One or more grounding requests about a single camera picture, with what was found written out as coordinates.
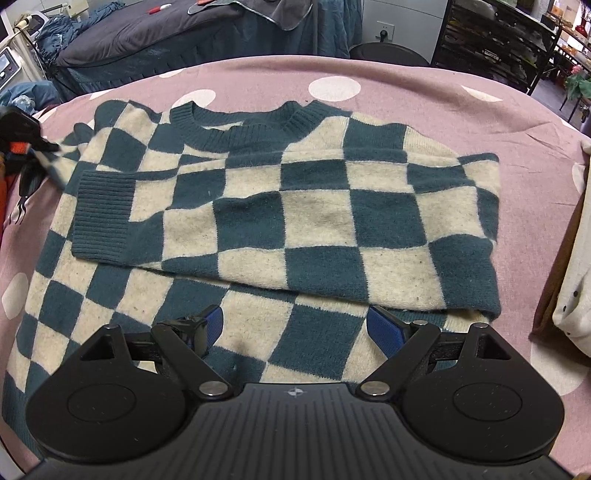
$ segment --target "orange tag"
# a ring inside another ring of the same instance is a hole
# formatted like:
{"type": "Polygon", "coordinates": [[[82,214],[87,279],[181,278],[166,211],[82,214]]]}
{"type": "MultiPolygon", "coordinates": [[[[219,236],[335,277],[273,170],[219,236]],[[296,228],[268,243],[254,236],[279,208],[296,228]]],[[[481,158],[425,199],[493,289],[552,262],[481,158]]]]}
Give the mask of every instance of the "orange tag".
{"type": "Polygon", "coordinates": [[[25,155],[29,151],[29,144],[26,142],[10,142],[10,151],[15,155],[25,155]]]}

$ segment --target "metal screw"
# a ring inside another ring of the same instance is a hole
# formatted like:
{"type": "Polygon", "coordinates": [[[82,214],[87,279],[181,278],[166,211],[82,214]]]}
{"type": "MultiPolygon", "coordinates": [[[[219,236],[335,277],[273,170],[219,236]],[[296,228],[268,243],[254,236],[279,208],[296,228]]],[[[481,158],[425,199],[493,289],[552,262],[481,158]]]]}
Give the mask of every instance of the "metal screw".
{"type": "Polygon", "coordinates": [[[228,391],[228,386],[224,382],[210,380],[199,385],[199,391],[208,397],[219,397],[228,391]]]}
{"type": "Polygon", "coordinates": [[[379,397],[381,395],[385,395],[390,391],[390,387],[387,383],[380,382],[380,381],[371,381],[366,382],[361,385],[361,391],[366,395],[371,395],[372,397],[379,397]]]}

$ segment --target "ridged surface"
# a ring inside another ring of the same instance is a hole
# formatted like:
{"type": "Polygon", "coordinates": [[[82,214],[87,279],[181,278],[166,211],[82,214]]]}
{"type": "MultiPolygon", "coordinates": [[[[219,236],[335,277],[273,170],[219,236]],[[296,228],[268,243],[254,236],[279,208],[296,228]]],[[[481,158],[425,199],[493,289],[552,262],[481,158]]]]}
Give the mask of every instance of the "ridged surface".
{"type": "Polygon", "coordinates": [[[202,406],[177,438],[144,458],[113,466],[50,460],[27,478],[570,479],[548,458],[519,466],[463,464],[426,448],[390,406],[358,400],[343,384],[299,385],[296,396],[289,393],[294,387],[250,384],[233,400],[202,406]]]}

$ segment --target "wall outlet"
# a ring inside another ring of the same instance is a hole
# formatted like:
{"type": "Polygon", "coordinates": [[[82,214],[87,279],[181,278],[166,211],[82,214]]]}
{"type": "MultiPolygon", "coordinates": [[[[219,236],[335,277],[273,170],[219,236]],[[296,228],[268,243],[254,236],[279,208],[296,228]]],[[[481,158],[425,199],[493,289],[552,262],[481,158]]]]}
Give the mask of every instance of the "wall outlet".
{"type": "Polygon", "coordinates": [[[388,36],[386,37],[386,39],[384,41],[388,41],[391,42],[392,38],[394,37],[394,25],[390,25],[389,23],[383,23],[383,22],[376,22],[376,28],[375,28],[375,38],[377,40],[380,40],[380,32],[382,30],[385,30],[386,32],[388,32],[388,36]]]}

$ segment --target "pink polka dot bedsheet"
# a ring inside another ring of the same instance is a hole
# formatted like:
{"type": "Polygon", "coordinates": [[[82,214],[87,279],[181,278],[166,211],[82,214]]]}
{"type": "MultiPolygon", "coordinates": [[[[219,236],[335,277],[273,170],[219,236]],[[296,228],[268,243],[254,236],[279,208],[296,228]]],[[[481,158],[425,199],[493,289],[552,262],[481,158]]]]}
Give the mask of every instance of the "pink polka dot bedsheet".
{"type": "MultiPolygon", "coordinates": [[[[581,133],[530,97],[479,77],[282,56],[204,64],[78,97],[42,117],[44,135],[56,140],[75,123],[90,123],[96,107],[107,99],[131,99],[156,111],[193,101],[225,112],[265,111],[287,100],[318,99],[410,125],[459,155],[496,153],[501,161],[501,207],[493,261],[502,314],[493,326],[562,397],[566,418],[553,458],[574,473],[591,470],[591,442],[586,441],[591,431],[589,368],[528,340],[540,293],[582,189],[581,133]]],[[[59,197],[46,181],[25,205],[19,204],[17,192],[9,198],[11,214],[7,212],[0,247],[3,372],[59,197]]],[[[0,435],[23,470],[38,462],[3,419],[0,435]]]]}

